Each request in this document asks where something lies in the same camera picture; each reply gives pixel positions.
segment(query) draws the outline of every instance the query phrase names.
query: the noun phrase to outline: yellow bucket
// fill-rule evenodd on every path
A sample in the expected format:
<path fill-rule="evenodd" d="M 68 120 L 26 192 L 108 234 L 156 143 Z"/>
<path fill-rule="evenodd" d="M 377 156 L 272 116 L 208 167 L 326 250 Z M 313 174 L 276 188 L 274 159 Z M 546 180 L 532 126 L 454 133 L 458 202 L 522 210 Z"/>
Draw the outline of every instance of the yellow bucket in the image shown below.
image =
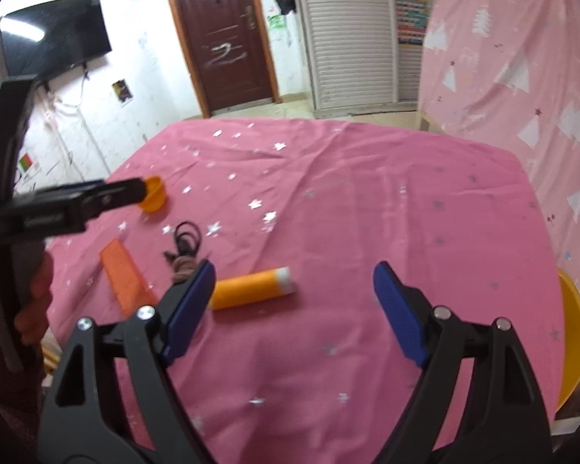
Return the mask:
<path fill-rule="evenodd" d="M 146 183 L 146 198 L 139 203 L 139 206 L 146 213 L 154 213 L 160 210 L 167 200 L 165 185 L 159 176 L 146 178 L 144 183 Z"/>
<path fill-rule="evenodd" d="M 565 365 L 558 407 L 565 404 L 580 382 L 580 293 L 571 278 L 558 269 L 565 314 Z"/>

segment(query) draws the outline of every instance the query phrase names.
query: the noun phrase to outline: wooden door frame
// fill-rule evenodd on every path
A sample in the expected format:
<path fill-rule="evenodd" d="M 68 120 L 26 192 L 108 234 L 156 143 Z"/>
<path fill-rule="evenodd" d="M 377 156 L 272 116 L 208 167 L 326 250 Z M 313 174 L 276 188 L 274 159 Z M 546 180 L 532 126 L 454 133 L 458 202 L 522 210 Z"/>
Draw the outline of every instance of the wooden door frame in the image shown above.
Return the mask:
<path fill-rule="evenodd" d="M 187 69 L 191 75 L 191 82 L 193 83 L 193 89 L 195 90 L 195 95 L 198 98 L 198 104 L 200 105 L 200 110 L 202 112 L 202 117 L 209 119 L 211 117 L 211 109 L 208 101 L 206 99 L 206 91 L 204 90 L 204 83 L 202 82 L 201 75 L 198 71 L 198 67 L 195 61 L 195 57 L 191 50 L 191 45 L 187 37 L 187 30 L 183 27 L 183 21 L 181 20 L 181 7 L 178 0 L 168 0 L 170 4 L 170 10 L 172 12 L 172 19 L 174 20 L 174 27 L 178 34 L 178 40 L 181 43 L 181 49 L 183 50 L 183 57 L 185 58 L 185 63 L 187 63 Z M 266 63 L 266 70 L 268 73 L 268 81 L 271 86 L 271 93 L 273 95 L 273 102 L 281 102 L 279 87 L 277 84 L 277 75 L 275 73 L 275 64 L 273 63 L 273 56 L 271 55 L 270 43 L 268 41 L 268 33 L 266 32 L 266 21 L 264 20 L 264 14 L 262 13 L 262 1 L 252 0 L 254 3 L 254 12 L 256 24 L 258 26 L 258 34 L 260 36 L 260 41 L 262 42 L 262 49 L 264 52 L 264 62 Z"/>

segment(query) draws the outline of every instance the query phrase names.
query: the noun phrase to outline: silver screw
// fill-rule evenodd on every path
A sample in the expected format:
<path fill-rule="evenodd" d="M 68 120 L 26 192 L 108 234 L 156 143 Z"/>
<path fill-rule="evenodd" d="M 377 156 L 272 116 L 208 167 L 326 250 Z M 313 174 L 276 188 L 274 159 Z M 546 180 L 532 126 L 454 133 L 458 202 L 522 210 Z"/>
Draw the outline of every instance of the silver screw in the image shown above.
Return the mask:
<path fill-rule="evenodd" d="M 434 317 L 436 319 L 441 319 L 441 321 L 446 321 L 451 317 L 451 309 L 444 305 L 439 305 L 434 309 Z"/>
<path fill-rule="evenodd" d="M 90 327 L 93 325 L 93 320 L 89 317 L 82 317 L 77 322 L 77 329 L 80 331 L 90 330 Z"/>
<path fill-rule="evenodd" d="M 498 328 L 501 331 L 509 331 L 512 328 L 512 322 L 509 321 L 509 319 L 500 317 L 496 319 L 496 328 Z"/>
<path fill-rule="evenodd" d="M 142 319 L 142 321 L 148 321 L 154 315 L 155 308 L 152 305 L 144 305 L 137 309 L 137 317 L 138 319 Z"/>

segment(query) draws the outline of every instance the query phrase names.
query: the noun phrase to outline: black flat screen tv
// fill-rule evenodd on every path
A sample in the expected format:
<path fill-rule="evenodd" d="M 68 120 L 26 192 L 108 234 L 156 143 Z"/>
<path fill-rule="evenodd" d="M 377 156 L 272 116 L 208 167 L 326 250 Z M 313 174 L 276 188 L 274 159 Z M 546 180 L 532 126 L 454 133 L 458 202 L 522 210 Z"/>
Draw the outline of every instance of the black flat screen tv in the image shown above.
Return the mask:
<path fill-rule="evenodd" d="M 100 0 L 55 0 L 0 19 L 9 76 L 50 80 L 112 50 Z"/>

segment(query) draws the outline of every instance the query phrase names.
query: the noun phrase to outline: finger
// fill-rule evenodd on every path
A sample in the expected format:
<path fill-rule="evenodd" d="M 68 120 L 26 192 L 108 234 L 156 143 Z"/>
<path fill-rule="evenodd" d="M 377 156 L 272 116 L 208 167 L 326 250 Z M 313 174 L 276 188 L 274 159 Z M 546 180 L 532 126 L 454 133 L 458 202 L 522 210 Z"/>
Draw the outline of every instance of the finger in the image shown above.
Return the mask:
<path fill-rule="evenodd" d="M 45 336 L 48 328 L 49 323 L 47 318 L 45 318 L 45 322 L 39 322 L 32 330 L 22 333 L 22 343 L 24 345 L 37 345 Z"/>
<path fill-rule="evenodd" d="M 32 298 L 42 297 L 49 287 L 52 285 L 54 279 L 54 258 L 48 252 L 43 256 L 41 266 L 32 277 L 30 282 L 30 291 Z"/>
<path fill-rule="evenodd" d="M 46 322 L 51 302 L 51 291 L 46 291 L 41 298 L 32 300 L 15 316 L 15 329 L 20 333 L 26 333 L 35 328 L 37 323 Z"/>

